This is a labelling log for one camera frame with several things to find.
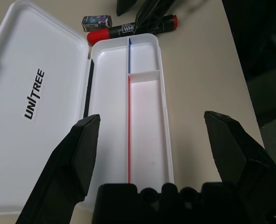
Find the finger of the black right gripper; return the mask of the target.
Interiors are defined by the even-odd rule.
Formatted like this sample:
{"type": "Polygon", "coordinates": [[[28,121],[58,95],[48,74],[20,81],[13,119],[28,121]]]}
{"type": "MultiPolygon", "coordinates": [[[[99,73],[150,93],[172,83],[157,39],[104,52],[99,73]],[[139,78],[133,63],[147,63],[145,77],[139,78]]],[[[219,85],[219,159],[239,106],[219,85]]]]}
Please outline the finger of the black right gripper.
{"type": "Polygon", "coordinates": [[[117,0],[117,16],[121,16],[122,14],[126,13],[136,2],[137,0],[117,0]]]}
{"type": "Polygon", "coordinates": [[[173,3],[174,0],[146,0],[136,15],[134,35],[152,31],[173,3]]]}

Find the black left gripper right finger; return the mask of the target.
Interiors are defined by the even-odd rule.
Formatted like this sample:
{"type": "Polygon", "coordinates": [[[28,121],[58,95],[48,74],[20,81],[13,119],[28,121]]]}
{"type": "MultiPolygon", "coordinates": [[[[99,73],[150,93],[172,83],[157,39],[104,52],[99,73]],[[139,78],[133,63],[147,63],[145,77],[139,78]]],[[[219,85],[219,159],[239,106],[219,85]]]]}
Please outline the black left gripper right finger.
{"type": "Polygon", "coordinates": [[[252,224],[276,224],[276,164],[233,118],[204,113],[218,173],[252,224]]]}

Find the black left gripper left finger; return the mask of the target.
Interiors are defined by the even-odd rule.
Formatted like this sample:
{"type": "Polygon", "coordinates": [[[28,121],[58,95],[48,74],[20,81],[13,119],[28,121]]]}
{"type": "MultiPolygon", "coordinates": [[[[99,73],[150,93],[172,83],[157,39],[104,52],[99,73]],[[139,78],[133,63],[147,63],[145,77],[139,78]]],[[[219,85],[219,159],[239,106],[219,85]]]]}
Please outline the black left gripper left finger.
{"type": "Polygon", "coordinates": [[[88,194],[96,161],[100,115],[79,120],[53,150],[18,224],[68,224],[88,194]]]}

